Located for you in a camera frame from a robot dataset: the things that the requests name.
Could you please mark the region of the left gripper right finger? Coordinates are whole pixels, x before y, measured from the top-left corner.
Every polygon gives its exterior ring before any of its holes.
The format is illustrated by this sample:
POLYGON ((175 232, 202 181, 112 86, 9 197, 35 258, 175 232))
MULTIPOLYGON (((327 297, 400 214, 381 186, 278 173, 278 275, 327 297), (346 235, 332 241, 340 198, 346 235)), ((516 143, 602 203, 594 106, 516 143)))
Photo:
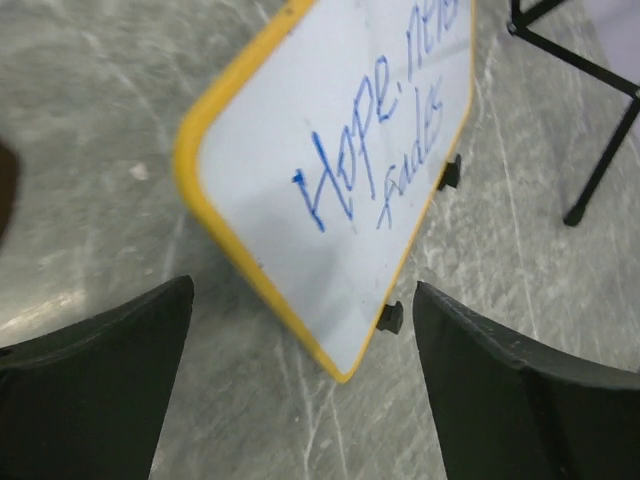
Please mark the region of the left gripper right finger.
POLYGON ((414 330, 448 478, 638 478, 638 374, 544 345, 426 282, 414 330))

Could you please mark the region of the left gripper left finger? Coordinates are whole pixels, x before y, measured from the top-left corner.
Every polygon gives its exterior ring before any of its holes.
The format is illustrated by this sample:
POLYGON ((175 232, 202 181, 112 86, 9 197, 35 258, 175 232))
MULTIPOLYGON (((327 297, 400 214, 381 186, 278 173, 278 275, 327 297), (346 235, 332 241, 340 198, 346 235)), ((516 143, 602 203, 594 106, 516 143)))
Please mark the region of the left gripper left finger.
POLYGON ((148 478, 193 299, 191 277, 176 277, 2 348, 2 478, 148 478))

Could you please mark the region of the yellow framed whiteboard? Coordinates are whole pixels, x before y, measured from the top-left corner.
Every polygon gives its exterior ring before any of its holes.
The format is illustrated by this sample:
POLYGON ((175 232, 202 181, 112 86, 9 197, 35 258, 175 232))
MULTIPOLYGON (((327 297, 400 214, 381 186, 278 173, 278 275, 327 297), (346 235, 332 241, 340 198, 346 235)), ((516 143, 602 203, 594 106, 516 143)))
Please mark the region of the yellow framed whiteboard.
POLYGON ((179 127, 189 209, 338 382, 452 162, 476 24, 472 1, 287 1, 179 127))

